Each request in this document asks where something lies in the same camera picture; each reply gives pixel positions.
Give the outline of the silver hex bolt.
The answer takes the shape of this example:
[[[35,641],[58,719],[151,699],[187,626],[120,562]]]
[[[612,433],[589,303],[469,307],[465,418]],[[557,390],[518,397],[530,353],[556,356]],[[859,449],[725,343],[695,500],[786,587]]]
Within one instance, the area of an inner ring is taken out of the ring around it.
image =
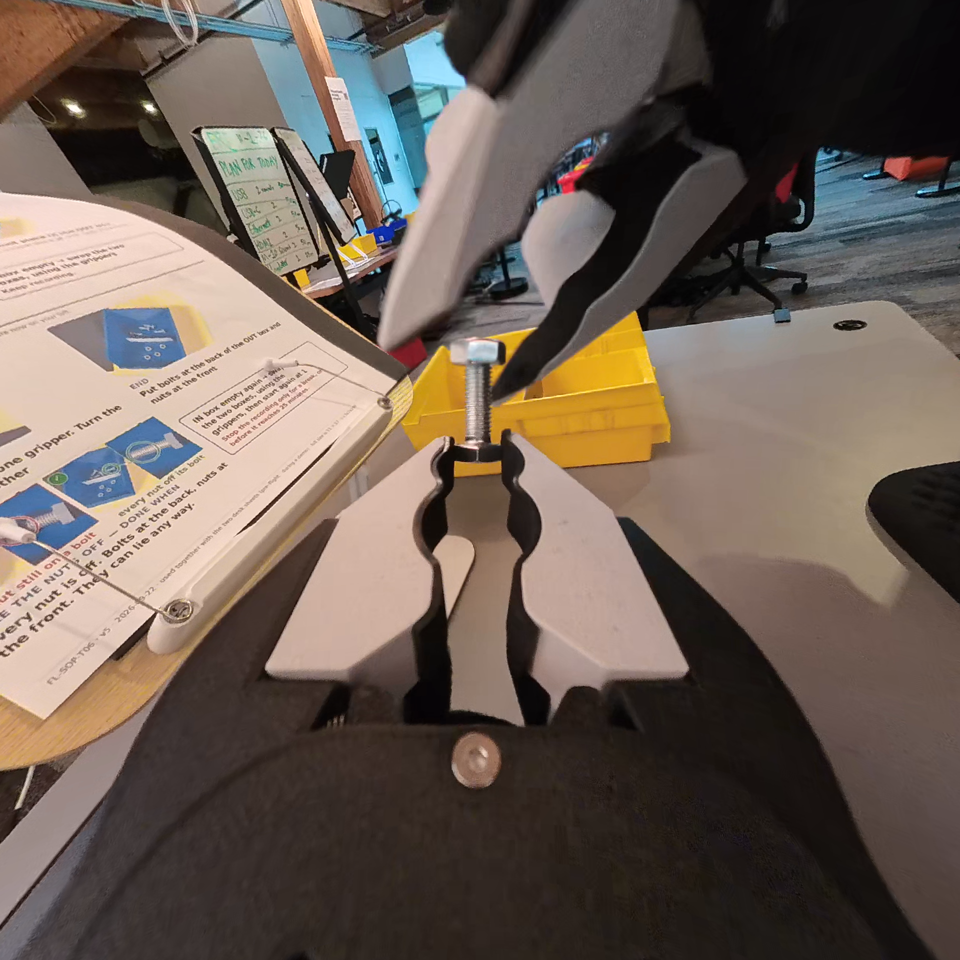
[[[491,373],[505,363],[506,345],[496,339],[465,338],[452,342],[449,353],[451,364],[463,368],[463,446],[483,450],[492,443]]]

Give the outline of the white ledge bar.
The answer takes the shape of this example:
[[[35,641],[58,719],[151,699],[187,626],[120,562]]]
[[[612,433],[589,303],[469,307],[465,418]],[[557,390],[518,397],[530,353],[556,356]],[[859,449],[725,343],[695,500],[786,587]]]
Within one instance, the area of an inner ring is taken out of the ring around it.
[[[150,653],[173,655],[198,641],[248,590],[307,520],[364,463],[388,429],[394,403],[378,396],[372,407],[337,438],[318,462],[294,481],[254,522],[222,548],[179,599],[189,612],[158,616],[147,632]]]

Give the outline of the yellow plastic bin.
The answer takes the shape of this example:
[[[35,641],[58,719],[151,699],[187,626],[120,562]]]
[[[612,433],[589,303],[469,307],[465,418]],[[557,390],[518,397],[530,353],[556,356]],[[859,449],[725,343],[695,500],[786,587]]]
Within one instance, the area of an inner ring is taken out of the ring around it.
[[[442,346],[413,386],[402,427],[416,450],[465,435],[465,374]],[[637,313],[533,386],[491,410],[495,442],[509,429],[565,469],[651,459],[671,440],[666,402]]]

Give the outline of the slanted wooden beam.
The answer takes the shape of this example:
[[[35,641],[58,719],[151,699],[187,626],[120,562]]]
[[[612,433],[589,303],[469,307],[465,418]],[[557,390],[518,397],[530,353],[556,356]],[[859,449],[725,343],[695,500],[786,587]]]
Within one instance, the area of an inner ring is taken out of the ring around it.
[[[336,73],[315,5],[312,1],[282,1],[281,5],[334,148],[337,151],[354,152],[350,189],[364,225],[371,231],[382,224],[382,200],[367,161],[363,139],[361,142],[346,142],[337,122],[325,77],[339,75]]]

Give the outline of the paper sign on beam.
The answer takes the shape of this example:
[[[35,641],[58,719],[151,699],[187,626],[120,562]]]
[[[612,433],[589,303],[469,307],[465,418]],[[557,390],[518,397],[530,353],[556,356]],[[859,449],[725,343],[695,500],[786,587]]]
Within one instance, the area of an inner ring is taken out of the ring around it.
[[[358,124],[346,81],[338,76],[324,77],[329,97],[345,142],[361,142],[363,130]]]

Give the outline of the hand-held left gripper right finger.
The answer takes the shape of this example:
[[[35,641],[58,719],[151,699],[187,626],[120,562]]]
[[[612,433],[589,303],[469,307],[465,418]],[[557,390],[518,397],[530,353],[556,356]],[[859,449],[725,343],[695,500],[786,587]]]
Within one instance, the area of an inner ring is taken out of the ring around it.
[[[520,550],[507,663],[522,710],[577,688],[675,681],[690,666],[610,507],[510,430],[501,436],[507,528]]]

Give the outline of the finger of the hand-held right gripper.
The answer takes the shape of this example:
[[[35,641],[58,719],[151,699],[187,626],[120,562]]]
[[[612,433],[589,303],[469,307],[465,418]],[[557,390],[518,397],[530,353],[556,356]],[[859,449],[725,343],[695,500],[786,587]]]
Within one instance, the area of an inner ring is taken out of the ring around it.
[[[543,379],[642,307],[747,184],[738,154],[668,136],[599,154],[521,238],[547,308],[493,386],[496,402]]]
[[[674,3],[452,3],[444,45],[466,87],[427,138],[381,346],[450,315],[480,261],[573,192],[653,86]]]

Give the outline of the black office chair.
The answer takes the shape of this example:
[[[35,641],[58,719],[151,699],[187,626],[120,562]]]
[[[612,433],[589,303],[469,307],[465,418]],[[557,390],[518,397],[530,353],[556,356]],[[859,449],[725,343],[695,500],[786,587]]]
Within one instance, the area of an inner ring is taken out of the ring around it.
[[[817,153],[817,150],[805,153],[774,187],[773,193],[728,237],[722,251],[729,265],[707,276],[709,285],[689,308],[687,323],[692,323],[698,311],[724,291],[737,295],[742,289],[759,294],[773,307],[773,319],[777,325],[791,321],[789,309],[771,292],[769,283],[789,280],[793,283],[791,292],[802,295],[808,291],[809,276],[804,271],[765,266],[763,258],[769,252],[772,237],[799,234],[811,225],[815,214]]]

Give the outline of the whiteboard easel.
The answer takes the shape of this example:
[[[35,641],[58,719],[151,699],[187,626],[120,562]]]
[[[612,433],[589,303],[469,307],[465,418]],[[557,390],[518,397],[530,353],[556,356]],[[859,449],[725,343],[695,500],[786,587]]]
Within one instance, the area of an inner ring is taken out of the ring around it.
[[[320,266],[321,251],[270,129],[199,126],[191,137],[241,248],[282,278]]]
[[[273,126],[270,133],[294,184],[305,195],[317,225],[325,227],[338,246],[353,241],[358,235],[355,222],[303,138],[289,127]]]

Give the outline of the black mesh chair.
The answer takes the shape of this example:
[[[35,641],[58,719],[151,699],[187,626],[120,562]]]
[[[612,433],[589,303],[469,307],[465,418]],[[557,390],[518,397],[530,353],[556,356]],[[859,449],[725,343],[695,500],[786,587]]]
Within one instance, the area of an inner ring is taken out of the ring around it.
[[[917,466],[878,481],[867,509],[879,529],[952,599],[959,599],[959,462]]]

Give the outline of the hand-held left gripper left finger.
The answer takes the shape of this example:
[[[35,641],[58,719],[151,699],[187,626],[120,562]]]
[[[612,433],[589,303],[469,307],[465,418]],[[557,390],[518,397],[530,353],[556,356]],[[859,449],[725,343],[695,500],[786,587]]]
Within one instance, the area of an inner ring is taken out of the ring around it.
[[[452,667],[436,548],[454,442],[431,441],[343,510],[266,662],[270,678],[372,687],[444,716]]]

